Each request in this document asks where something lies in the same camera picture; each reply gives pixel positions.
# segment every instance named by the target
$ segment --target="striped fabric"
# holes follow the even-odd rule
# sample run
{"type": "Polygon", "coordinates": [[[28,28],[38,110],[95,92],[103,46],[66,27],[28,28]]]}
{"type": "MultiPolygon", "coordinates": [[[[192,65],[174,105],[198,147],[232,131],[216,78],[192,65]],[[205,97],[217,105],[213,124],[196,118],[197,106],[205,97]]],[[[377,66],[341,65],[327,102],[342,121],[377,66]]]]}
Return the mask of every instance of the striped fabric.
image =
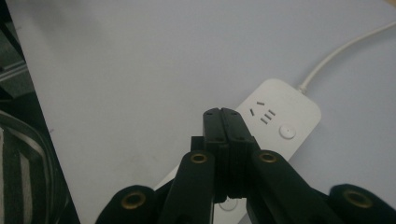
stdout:
{"type": "Polygon", "coordinates": [[[0,111],[0,223],[58,223],[70,196],[51,144],[0,111]]]}

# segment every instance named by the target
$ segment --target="power button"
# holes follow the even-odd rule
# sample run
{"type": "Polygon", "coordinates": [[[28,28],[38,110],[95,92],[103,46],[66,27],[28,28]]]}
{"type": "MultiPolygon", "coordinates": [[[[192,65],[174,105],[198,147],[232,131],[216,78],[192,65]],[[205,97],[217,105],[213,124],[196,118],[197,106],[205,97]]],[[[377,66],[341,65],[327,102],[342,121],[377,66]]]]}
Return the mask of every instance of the power button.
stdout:
{"type": "Polygon", "coordinates": [[[231,212],[233,211],[236,206],[238,205],[238,200],[237,199],[230,199],[227,197],[227,200],[224,203],[220,203],[219,206],[222,210],[226,212],[231,212]]]}
{"type": "Polygon", "coordinates": [[[296,130],[289,124],[283,124],[279,128],[279,133],[285,139],[292,139],[296,135],[296,130]]]}

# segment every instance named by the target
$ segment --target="electrical outlet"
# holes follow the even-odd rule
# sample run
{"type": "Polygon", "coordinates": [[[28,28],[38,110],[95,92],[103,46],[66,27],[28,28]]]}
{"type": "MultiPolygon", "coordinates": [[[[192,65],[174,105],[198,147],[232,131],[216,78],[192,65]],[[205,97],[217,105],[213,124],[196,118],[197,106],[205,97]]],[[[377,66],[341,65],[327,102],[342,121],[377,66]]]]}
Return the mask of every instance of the electrical outlet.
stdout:
{"type": "MultiPolygon", "coordinates": [[[[319,107],[279,79],[269,79],[236,108],[261,149],[269,149],[286,160],[296,152],[318,125],[319,107]]],[[[215,206],[216,224],[239,223],[246,213],[246,199],[227,200],[215,206]]]]}

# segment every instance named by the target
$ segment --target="black plastic part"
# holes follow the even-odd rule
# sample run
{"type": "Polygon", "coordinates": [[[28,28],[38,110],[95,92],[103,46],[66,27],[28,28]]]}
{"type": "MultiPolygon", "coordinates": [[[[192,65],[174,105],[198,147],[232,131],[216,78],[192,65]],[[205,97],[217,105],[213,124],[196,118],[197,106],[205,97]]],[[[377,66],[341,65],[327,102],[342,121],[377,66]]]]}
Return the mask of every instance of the black plastic part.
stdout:
{"type": "Polygon", "coordinates": [[[215,203],[246,197],[249,155],[259,150],[241,115],[231,109],[213,108],[204,113],[204,148],[216,159],[215,203]]]}
{"type": "Polygon", "coordinates": [[[247,196],[247,214],[252,224],[276,224],[262,196],[254,188],[247,196]]]}
{"type": "Polygon", "coordinates": [[[162,185],[159,189],[155,190],[155,195],[157,196],[157,213],[160,214],[163,210],[163,206],[165,204],[166,198],[168,197],[168,193],[172,187],[173,179],[168,183],[162,185]]]}
{"type": "Polygon", "coordinates": [[[204,141],[205,139],[202,136],[193,136],[191,138],[191,151],[204,150],[204,141]]]}
{"type": "Polygon", "coordinates": [[[276,223],[343,223],[279,154],[261,150],[251,155],[250,179],[276,223]]]}
{"type": "Polygon", "coordinates": [[[110,203],[100,214],[96,224],[154,224],[157,219],[156,214],[156,195],[154,190],[143,186],[131,186],[126,189],[120,190],[111,199],[110,203]],[[143,202],[135,203],[136,208],[125,207],[123,202],[128,203],[128,195],[135,194],[139,196],[138,200],[143,202]]]}
{"type": "Polygon", "coordinates": [[[345,223],[396,223],[396,211],[373,193],[353,185],[332,187],[328,200],[345,223]]]}
{"type": "Polygon", "coordinates": [[[166,198],[158,224],[206,224],[213,220],[215,157],[202,150],[187,153],[166,198]]]}
{"type": "Polygon", "coordinates": [[[210,109],[204,113],[204,148],[215,158],[218,158],[216,160],[214,203],[223,203],[227,199],[230,151],[222,115],[218,108],[210,109]]]}
{"type": "Polygon", "coordinates": [[[223,114],[224,129],[230,144],[227,194],[230,198],[246,198],[247,163],[251,153],[259,150],[260,147],[256,139],[251,136],[248,126],[238,112],[227,108],[222,108],[221,111],[223,114]]]}
{"type": "Polygon", "coordinates": [[[329,200],[329,195],[318,191],[317,189],[312,189],[325,203],[329,200]]]}

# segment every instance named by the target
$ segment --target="black object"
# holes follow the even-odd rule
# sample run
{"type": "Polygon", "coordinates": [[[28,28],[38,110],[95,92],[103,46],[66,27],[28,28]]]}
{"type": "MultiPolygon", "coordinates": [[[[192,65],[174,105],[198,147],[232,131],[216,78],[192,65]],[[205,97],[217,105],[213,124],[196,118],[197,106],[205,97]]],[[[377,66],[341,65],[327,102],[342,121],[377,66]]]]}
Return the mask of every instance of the black object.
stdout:
{"type": "Polygon", "coordinates": [[[0,223],[79,223],[35,93],[1,103],[0,128],[0,223]]]}
{"type": "Polygon", "coordinates": [[[0,30],[3,32],[4,36],[8,40],[8,42],[12,45],[12,47],[17,51],[17,53],[23,58],[25,61],[23,51],[20,43],[18,43],[17,39],[12,35],[12,33],[8,30],[6,23],[0,20],[0,30]]]}
{"type": "Polygon", "coordinates": [[[0,20],[5,22],[11,21],[6,0],[0,0],[0,20]]]}
{"type": "Polygon", "coordinates": [[[260,150],[239,113],[226,108],[204,113],[204,136],[191,139],[175,179],[150,190],[152,200],[134,208],[123,206],[134,191],[120,191],[96,223],[212,223],[213,203],[227,196],[247,198],[254,224],[396,223],[396,211],[365,189],[340,185],[329,196],[311,189],[281,155],[260,150]]]}
{"type": "Polygon", "coordinates": [[[0,100],[1,101],[10,101],[12,99],[13,99],[12,96],[7,91],[5,91],[3,88],[0,87],[0,100]]]}

